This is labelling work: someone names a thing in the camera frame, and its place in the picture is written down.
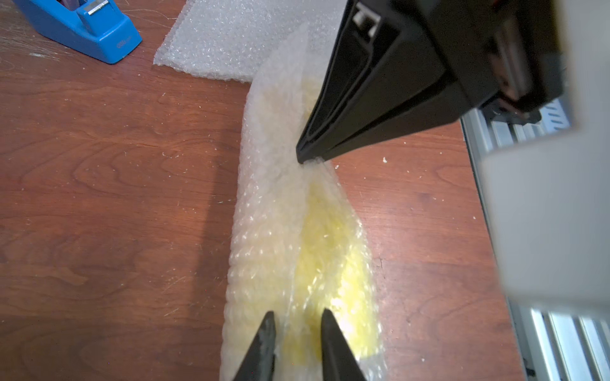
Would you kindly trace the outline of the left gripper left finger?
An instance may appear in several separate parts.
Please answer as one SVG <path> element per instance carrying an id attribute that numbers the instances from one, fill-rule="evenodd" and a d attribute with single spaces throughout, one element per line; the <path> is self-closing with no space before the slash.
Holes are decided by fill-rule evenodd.
<path id="1" fill-rule="evenodd" d="M 263 317 L 234 381 L 272 381 L 275 368 L 276 321 L 273 311 Z"/>

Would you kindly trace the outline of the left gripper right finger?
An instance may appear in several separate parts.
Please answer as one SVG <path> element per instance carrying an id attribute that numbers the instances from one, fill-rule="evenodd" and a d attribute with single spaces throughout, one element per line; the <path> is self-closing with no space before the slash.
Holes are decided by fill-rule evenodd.
<path id="1" fill-rule="evenodd" d="M 324 381 L 366 381 L 366 378 L 329 309 L 321 318 L 322 379 Z"/>

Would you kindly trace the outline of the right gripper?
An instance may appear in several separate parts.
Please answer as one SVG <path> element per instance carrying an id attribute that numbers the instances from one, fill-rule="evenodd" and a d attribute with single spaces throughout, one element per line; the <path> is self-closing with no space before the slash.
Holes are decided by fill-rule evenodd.
<path id="1" fill-rule="evenodd" d="M 537 123 L 563 92 L 553 1 L 349 1 L 298 162 L 486 117 Z"/>

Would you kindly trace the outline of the yellow plastic wine glass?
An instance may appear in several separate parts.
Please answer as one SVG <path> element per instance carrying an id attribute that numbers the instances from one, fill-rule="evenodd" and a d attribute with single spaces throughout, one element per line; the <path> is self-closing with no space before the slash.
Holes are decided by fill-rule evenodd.
<path id="1" fill-rule="evenodd" d="M 371 253 L 360 218 L 331 163 L 300 165 L 308 177 L 294 294 L 283 353 L 294 365 L 322 360 L 322 313 L 330 310 L 356 360 L 381 354 Z"/>

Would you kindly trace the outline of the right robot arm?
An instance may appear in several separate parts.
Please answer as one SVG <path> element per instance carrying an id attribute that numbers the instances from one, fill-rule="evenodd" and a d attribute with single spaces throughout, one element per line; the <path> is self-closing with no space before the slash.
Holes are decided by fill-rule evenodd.
<path id="1" fill-rule="evenodd" d="M 567 95 L 565 132 L 478 165 L 505 293 L 609 307 L 607 1 L 349 1 L 296 146 L 330 160 L 474 110 L 526 118 Z"/>

